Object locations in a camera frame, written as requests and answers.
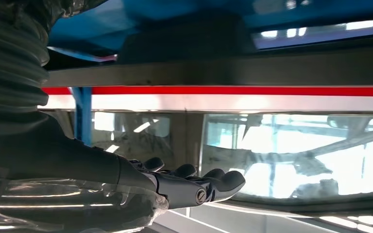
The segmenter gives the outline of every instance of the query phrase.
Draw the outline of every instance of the gray metal beam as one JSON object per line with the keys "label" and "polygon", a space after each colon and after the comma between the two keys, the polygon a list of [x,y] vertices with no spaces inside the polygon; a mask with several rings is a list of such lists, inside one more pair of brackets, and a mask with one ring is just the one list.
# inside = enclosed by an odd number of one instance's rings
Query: gray metal beam
{"label": "gray metal beam", "polygon": [[45,87],[108,85],[373,85],[373,48],[50,72]]}

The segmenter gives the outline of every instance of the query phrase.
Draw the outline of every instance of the white stripe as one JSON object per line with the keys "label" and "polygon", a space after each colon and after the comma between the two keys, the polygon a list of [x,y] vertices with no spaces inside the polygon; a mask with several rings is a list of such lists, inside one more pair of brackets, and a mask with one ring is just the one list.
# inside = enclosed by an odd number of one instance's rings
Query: white stripe
{"label": "white stripe", "polygon": [[[41,109],[74,109],[72,95],[51,95]],[[93,95],[94,110],[208,111],[373,111],[373,97],[296,95]]]}

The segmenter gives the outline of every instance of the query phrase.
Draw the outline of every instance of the robotic hand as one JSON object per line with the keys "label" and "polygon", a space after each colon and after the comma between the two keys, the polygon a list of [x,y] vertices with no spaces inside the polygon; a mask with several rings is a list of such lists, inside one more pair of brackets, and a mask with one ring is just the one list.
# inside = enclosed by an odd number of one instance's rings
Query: robotic hand
{"label": "robotic hand", "polygon": [[244,177],[237,171],[224,173],[221,169],[214,169],[198,177],[191,164],[184,164],[173,171],[159,171],[164,166],[159,158],[144,163],[138,160],[129,162],[152,181],[155,192],[168,200],[169,209],[227,200],[245,185]]}

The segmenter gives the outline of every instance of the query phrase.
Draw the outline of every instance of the glass panel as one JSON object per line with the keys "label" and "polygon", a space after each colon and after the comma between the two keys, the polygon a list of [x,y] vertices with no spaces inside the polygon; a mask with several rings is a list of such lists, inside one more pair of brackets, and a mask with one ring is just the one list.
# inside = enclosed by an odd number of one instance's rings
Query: glass panel
{"label": "glass panel", "polygon": [[267,31],[255,33],[253,37],[257,48],[269,49],[368,35],[373,35],[373,20]]}
{"label": "glass panel", "polygon": [[160,157],[171,166],[170,115],[94,112],[92,145],[127,159]]}
{"label": "glass panel", "polygon": [[242,172],[247,183],[237,200],[373,192],[373,116],[208,114],[205,121],[201,173]]}

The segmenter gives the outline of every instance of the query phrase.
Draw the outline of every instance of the metal bar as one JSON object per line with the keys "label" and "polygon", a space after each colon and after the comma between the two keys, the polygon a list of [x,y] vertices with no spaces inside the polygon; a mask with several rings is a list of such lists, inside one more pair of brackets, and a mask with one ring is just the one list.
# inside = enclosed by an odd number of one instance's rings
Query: metal bar
{"label": "metal bar", "polygon": [[373,48],[57,70],[45,87],[373,85]]}
{"label": "metal bar", "polygon": [[74,136],[85,145],[91,146],[91,87],[73,87],[76,101]]}

